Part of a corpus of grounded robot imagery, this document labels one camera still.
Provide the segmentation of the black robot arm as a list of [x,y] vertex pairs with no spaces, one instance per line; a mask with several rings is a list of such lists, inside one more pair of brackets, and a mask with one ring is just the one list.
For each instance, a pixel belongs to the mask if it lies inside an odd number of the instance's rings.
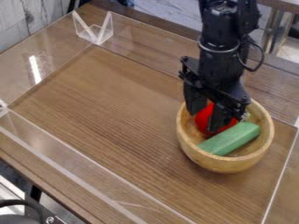
[[214,104],[206,130],[217,133],[233,120],[246,117],[250,95],[241,83],[249,66],[249,50],[257,45],[250,33],[258,29],[257,0],[199,0],[201,57],[182,57],[179,77],[187,111],[197,115]]

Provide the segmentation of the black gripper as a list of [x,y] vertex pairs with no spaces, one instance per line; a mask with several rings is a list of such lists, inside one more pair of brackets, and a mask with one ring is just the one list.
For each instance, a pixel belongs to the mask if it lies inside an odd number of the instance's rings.
[[233,47],[207,46],[199,43],[201,57],[182,57],[179,77],[183,80],[186,107],[194,116],[210,103],[207,131],[218,134],[240,121],[246,114],[252,99],[241,77],[246,70],[249,45],[237,43]]

